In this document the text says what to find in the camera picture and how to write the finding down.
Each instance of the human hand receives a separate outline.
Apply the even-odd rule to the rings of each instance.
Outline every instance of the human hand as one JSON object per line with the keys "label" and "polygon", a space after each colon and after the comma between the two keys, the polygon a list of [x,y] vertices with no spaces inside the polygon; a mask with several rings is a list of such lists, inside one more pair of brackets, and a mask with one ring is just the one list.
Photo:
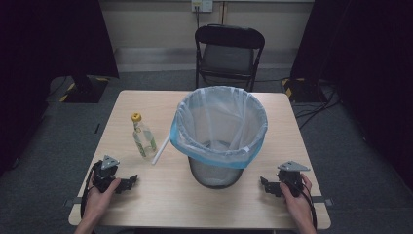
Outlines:
{"label": "human hand", "polygon": [[[312,184],[304,174],[301,174],[301,177],[303,178],[305,187],[308,188],[308,190],[304,189],[303,192],[310,197]],[[285,198],[286,207],[294,219],[295,224],[298,226],[300,233],[316,233],[316,229],[314,228],[312,222],[310,204],[303,194],[300,194],[298,197],[292,196],[288,186],[283,182],[280,183],[280,189],[282,190],[283,197]]]}
{"label": "human hand", "polygon": [[100,191],[93,186],[93,180],[91,179],[88,185],[89,192],[85,212],[82,221],[76,228],[75,234],[91,233],[93,231],[94,227],[106,213],[112,195],[119,183],[121,183],[121,179],[115,178],[107,190],[104,193],[100,193]]}

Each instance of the blue trash bag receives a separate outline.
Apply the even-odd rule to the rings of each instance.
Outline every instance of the blue trash bag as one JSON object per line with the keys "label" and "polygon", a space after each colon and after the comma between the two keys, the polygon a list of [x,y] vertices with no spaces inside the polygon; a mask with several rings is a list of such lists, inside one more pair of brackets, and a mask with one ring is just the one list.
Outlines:
{"label": "blue trash bag", "polygon": [[170,142],[204,164],[244,169],[260,151],[267,129],[265,109],[252,94],[234,87],[208,87],[178,104]]}

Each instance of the wire mesh trash can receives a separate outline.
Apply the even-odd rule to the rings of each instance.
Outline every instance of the wire mesh trash can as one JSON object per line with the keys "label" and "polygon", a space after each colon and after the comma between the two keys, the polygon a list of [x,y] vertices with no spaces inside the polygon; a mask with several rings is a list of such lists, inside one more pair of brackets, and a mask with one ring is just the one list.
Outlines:
{"label": "wire mesh trash can", "polygon": [[198,183],[225,188],[258,154],[267,129],[265,109],[256,97],[215,86],[195,90],[178,104],[170,142],[188,156]]}

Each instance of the bottle cap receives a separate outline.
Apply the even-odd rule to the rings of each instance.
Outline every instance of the bottle cap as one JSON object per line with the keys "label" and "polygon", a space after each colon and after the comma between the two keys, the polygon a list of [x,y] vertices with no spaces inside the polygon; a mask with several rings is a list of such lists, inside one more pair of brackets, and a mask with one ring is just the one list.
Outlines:
{"label": "bottle cap", "polygon": [[134,113],[131,115],[131,120],[134,122],[139,122],[142,120],[142,116],[140,115],[140,113]]}

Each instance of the white straw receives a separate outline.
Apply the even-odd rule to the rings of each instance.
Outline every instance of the white straw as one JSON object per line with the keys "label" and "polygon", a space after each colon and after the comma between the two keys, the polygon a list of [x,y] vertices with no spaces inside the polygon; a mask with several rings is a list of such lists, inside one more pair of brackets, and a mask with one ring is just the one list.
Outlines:
{"label": "white straw", "polygon": [[162,154],[162,151],[164,151],[165,147],[167,146],[169,141],[169,134],[164,140],[164,143],[162,143],[161,148],[159,148],[158,153],[156,153],[155,158],[152,160],[152,165],[155,165],[158,162],[159,157]]}

